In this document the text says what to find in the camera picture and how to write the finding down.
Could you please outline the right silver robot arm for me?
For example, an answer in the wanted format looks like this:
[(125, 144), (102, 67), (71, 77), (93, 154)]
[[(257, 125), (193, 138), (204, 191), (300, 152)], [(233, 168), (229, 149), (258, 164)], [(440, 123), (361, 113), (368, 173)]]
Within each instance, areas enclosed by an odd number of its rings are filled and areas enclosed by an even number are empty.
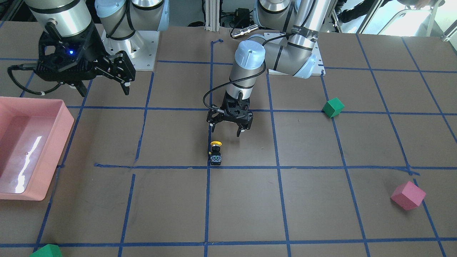
[(117, 81), (125, 95), (139, 70), (139, 60), (151, 57), (141, 31), (165, 31), (169, 26), (168, 0), (96, 0), (94, 7), (104, 26), (100, 35), (84, 0), (26, 0), (44, 28), (36, 64), (19, 65), (39, 78), (55, 82), (45, 95), (64, 84), (87, 95), (85, 80), (104, 76)]

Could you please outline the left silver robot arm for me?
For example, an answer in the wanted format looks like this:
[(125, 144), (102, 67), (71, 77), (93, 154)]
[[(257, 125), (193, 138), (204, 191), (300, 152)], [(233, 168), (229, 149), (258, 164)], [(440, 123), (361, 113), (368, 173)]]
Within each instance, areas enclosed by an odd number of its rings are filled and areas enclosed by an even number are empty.
[(207, 122), (227, 121), (238, 125), (237, 135), (249, 130), (253, 122), (250, 95), (256, 78), (274, 70), (298, 78), (309, 78), (317, 65), (313, 49), (318, 41), (329, 0), (258, 0), (253, 9), (255, 23), (283, 32), (280, 44), (255, 34), (241, 41), (220, 107), (208, 105)]

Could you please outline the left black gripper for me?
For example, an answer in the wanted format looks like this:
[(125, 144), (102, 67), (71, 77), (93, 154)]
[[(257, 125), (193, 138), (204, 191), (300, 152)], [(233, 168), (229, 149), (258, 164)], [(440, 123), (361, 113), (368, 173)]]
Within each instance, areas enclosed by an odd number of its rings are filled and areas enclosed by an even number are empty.
[(238, 125), (237, 137), (245, 130), (250, 130), (253, 122), (253, 113), (249, 111), (250, 98), (238, 100), (233, 98), (227, 92), (224, 94), (222, 106), (219, 108), (212, 105), (207, 115), (207, 122), (211, 127), (211, 133), (215, 131), (217, 123), (222, 121), (233, 122)]

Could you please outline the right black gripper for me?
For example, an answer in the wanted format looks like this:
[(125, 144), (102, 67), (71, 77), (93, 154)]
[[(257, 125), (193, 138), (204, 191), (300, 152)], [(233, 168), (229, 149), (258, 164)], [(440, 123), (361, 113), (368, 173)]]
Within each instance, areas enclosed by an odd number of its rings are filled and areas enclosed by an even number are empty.
[(67, 37), (57, 31), (55, 24), (46, 24), (39, 39), (35, 73), (45, 81), (73, 86), (85, 97), (87, 89), (82, 81), (97, 75), (117, 81), (124, 94), (129, 95), (136, 70), (127, 52), (108, 55), (94, 24)]

